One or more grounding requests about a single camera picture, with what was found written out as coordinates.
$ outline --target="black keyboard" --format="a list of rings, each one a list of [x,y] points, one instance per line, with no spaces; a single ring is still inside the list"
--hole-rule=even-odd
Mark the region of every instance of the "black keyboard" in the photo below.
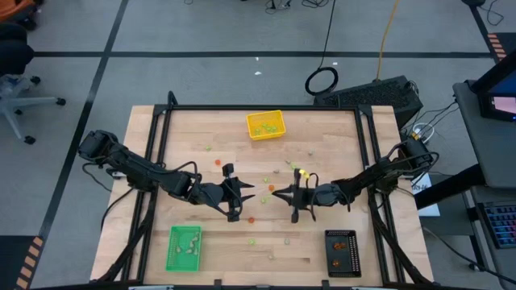
[[[516,247],[516,203],[479,204],[497,248]]]
[[[367,84],[358,88],[345,89],[332,96],[325,97],[325,106],[337,106],[340,98],[341,106],[371,105],[392,106],[402,108],[409,105],[406,90],[398,81],[381,81]]]

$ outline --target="white paper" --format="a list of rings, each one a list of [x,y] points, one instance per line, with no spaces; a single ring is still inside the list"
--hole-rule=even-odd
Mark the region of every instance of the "white paper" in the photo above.
[[[425,174],[422,179],[417,184],[412,184],[412,193],[414,195],[420,193],[422,190],[427,189],[432,186],[432,183],[430,182],[430,177],[428,176],[428,173]],[[427,206],[424,209],[420,209],[418,211],[419,217],[440,217],[441,213],[439,212],[439,207],[437,204]]]

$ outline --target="chair leg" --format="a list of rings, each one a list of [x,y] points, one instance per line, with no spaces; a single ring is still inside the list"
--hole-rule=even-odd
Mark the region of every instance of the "chair leg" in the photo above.
[[[13,108],[22,106],[56,104],[56,97],[20,97],[9,100],[9,105]]]
[[[20,140],[23,140],[25,136],[23,136],[23,132],[18,124],[18,120],[16,120],[15,113],[12,112],[12,110],[9,110],[7,107],[2,108],[2,113],[4,116],[6,116],[7,121],[9,122],[10,126],[13,128],[13,131],[16,134],[16,137]]]

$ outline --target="black floor stripe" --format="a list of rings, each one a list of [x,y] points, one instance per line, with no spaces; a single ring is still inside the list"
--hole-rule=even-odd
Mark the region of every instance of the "black floor stripe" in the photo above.
[[[484,39],[485,45],[487,45],[487,48],[489,49],[490,57],[494,59],[494,62],[498,62],[497,53],[494,51],[493,46],[491,45],[491,42],[489,41],[489,37],[487,36],[488,31],[485,27],[484,20],[482,20],[481,14],[478,13],[478,9],[476,7],[470,6],[469,9],[471,10],[471,13],[473,14],[473,18],[475,19],[476,25],[478,26],[478,29],[481,31],[482,38]]]
[[[109,52],[113,48],[114,40],[116,38],[117,33],[119,32],[120,23],[122,22],[123,14],[126,10],[127,2],[128,0],[122,0],[122,2],[120,3],[119,12],[116,15],[113,27],[111,28],[110,36],[107,40],[106,47],[104,48],[102,58],[100,59],[100,63],[97,68],[97,72],[95,73],[95,77],[89,89],[89,94],[86,99],[86,103],[84,104],[84,108],[82,109],[81,117],[79,118],[79,122],[77,124],[75,133],[73,133],[72,143],[70,144],[70,148],[68,149],[66,159],[64,160],[63,168],[61,169],[59,179],[57,180],[56,187],[54,188],[54,193],[52,194],[52,199],[50,200],[50,204],[47,208],[47,213],[45,214],[45,217],[43,219],[43,224],[41,225],[40,229],[40,237],[45,241],[48,240],[48,234],[50,233],[52,223],[56,218],[57,209],[59,208],[61,198],[63,197],[65,185],[68,181],[70,172],[72,170],[73,161],[75,160],[75,155],[77,154],[77,149],[79,148],[82,135],[84,134],[86,123],[88,122],[89,113],[91,112],[94,100],[97,97],[98,87],[100,86],[102,76],[104,75],[104,71],[106,70],[107,61],[109,60]]]
[[[322,57],[323,52],[108,52],[108,57],[207,58],[207,57]],[[36,57],[101,57],[104,52],[36,52]],[[326,57],[377,58],[378,52],[327,52]],[[384,52],[384,58],[474,59],[491,58],[489,52]]]

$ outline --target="green basket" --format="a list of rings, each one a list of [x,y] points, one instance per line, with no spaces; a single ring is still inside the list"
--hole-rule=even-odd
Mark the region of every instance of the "green basket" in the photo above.
[[[190,249],[190,242],[198,234],[199,240],[193,242],[193,253],[186,253]],[[192,272],[199,271],[201,258],[202,232],[200,226],[173,226],[170,229],[169,254],[167,255],[166,271]]]

